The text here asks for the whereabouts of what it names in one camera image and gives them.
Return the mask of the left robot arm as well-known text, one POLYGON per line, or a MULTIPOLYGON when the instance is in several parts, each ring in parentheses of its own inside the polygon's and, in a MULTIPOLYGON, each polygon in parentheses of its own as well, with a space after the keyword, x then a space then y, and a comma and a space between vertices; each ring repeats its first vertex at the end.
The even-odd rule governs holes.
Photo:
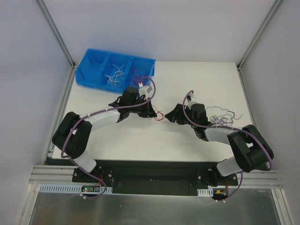
POLYGON ((83 115, 68 112, 56 129, 52 143, 61 150, 61 157, 69 158, 83 169, 82 175, 88 182, 95 182, 99 177, 97 163, 86 150, 91 132, 119 123, 131 113, 141 118, 155 118, 157 114, 151 104, 150 92, 155 93, 156 89, 142 84, 139 88, 130 86, 102 110, 83 115))

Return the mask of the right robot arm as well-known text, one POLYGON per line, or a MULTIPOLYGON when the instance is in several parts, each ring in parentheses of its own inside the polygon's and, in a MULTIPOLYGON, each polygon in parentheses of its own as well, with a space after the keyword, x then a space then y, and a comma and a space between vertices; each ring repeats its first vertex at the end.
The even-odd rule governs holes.
POLYGON ((254 125, 226 129, 212 124, 207 118, 205 106, 199 103, 191 106, 177 104, 165 118, 179 125, 190 125, 196 136, 203 141, 230 145, 233 156, 218 162, 202 176, 202 181, 207 185, 222 185, 230 175, 238 172, 271 169, 267 163, 274 158, 273 151, 254 125))

